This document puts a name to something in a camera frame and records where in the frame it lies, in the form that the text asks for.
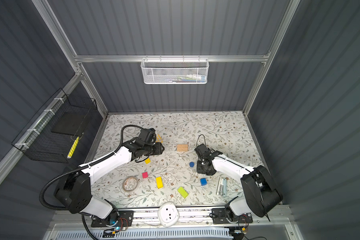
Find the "wood block with holes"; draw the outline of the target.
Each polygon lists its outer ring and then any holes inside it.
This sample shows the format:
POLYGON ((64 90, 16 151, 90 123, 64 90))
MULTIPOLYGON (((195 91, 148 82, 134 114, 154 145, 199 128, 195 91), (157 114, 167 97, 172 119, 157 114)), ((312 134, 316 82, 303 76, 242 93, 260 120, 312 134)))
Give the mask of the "wood block with holes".
POLYGON ((189 150, 188 144, 178 144, 177 151, 178 152, 187 152, 189 150))

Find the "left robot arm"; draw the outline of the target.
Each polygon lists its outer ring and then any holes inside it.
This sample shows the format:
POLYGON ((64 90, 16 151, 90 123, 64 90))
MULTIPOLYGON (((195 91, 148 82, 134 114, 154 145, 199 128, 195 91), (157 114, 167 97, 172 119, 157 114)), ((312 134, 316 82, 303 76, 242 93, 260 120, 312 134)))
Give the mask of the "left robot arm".
POLYGON ((92 185, 114 169, 140 157, 161 155, 164 151, 162 143, 157 143, 155 129, 140 128, 137 137, 129 141, 121 141, 118 147, 109 154, 80 166, 58 180, 55 198, 72 214, 89 214, 106 219, 117 210, 111 203, 92 194, 92 185))

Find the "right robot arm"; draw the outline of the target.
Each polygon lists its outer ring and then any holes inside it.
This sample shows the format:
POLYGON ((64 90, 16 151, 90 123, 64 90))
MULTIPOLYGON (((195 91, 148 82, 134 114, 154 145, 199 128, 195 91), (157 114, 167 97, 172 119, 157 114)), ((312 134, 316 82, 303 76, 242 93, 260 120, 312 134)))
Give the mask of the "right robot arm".
POLYGON ((221 172, 242 185, 244 196, 236 197, 225 205, 229 221, 236 222, 249 213, 264 217, 282 202, 284 197, 264 166, 240 164, 205 144, 197 146, 195 152, 198 156, 197 173, 212 176, 221 172))

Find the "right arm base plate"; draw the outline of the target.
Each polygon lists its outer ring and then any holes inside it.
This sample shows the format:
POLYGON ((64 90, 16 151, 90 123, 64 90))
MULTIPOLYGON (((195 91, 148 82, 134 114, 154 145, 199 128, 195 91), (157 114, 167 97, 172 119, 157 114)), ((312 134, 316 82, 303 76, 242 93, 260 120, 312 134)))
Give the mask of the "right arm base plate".
POLYGON ((242 215, 235 215, 228 208, 213 208, 212 212, 209 214, 212 218, 213 223, 218 224, 251 224, 253 223, 253 218, 251 213, 246 213, 242 215))

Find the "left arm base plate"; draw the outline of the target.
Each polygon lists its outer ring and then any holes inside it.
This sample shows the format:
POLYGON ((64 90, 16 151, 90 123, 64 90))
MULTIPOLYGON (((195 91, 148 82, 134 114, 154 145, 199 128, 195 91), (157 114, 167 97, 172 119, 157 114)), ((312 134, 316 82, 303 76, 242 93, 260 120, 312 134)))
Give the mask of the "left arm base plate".
POLYGON ((105 227, 130 227, 134 218, 134 211, 112 211, 108 217, 101 219, 99 217, 92 217, 92 228, 105 227))

